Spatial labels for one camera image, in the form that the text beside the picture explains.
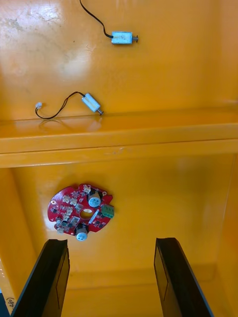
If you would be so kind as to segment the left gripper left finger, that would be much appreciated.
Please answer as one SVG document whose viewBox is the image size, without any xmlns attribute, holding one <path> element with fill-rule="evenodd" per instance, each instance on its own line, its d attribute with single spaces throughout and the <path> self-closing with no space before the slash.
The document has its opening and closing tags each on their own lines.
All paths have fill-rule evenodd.
<svg viewBox="0 0 238 317">
<path fill-rule="evenodd" d="M 48 240 L 15 304 L 12 317 L 60 317 L 69 277 L 67 240 Z"/>
</svg>

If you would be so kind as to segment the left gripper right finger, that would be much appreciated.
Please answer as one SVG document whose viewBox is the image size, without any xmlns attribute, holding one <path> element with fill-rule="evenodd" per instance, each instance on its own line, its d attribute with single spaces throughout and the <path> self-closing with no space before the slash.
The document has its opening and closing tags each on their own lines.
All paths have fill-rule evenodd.
<svg viewBox="0 0 238 317">
<path fill-rule="evenodd" d="M 163 316 L 214 315 L 176 238 L 156 239 L 154 271 Z"/>
</svg>

